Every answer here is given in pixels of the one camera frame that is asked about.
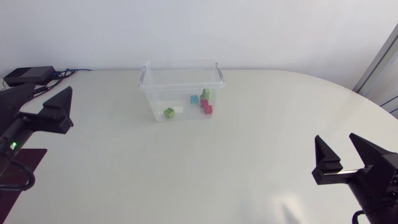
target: blue cube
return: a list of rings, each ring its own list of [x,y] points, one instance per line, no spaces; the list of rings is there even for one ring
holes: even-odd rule
[[[191,103],[192,103],[192,104],[197,104],[197,103],[199,103],[199,98],[198,98],[198,96],[192,95],[192,96],[191,96]]]

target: container handle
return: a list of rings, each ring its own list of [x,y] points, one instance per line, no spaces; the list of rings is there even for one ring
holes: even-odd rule
[[[139,79],[139,85],[142,85],[142,83],[144,82],[144,77],[145,77],[145,72],[147,71],[147,67],[144,66],[142,68],[142,72],[141,72],[141,77]]]
[[[216,62],[216,68],[217,68],[217,72],[218,72],[218,75],[220,76],[221,81],[222,81],[222,82],[225,82],[225,78],[224,78],[223,72],[222,72],[221,69],[218,67],[218,63],[217,63],[217,62]]]

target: white table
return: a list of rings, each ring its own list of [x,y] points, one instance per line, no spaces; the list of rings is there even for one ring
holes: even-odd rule
[[[363,166],[351,132],[398,146],[393,116],[318,78],[225,70],[212,119],[158,123],[140,74],[78,72],[23,107],[70,85],[75,126],[29,139],[49,151],[6,223],[349,223],[360,206],[348,186],[311,175],[315,135],[345,169]]]

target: red cube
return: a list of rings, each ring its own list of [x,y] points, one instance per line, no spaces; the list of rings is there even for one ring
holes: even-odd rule
[[[208,105],[209,105],[209,101],[207,99],[201,99],[200,100],[200,106],[201,107],[206,108],[206,107],[208,107]]]
[[[213,113],[213,107],[211,105],[205,107],[205,114],[212,114],[212,113]]]

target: plastic storage bin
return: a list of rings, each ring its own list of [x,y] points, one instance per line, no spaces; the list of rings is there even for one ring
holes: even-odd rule
[[[147,62],[139,80],[157,121],[211,118],[224,86],[223,72],[213,60]]]

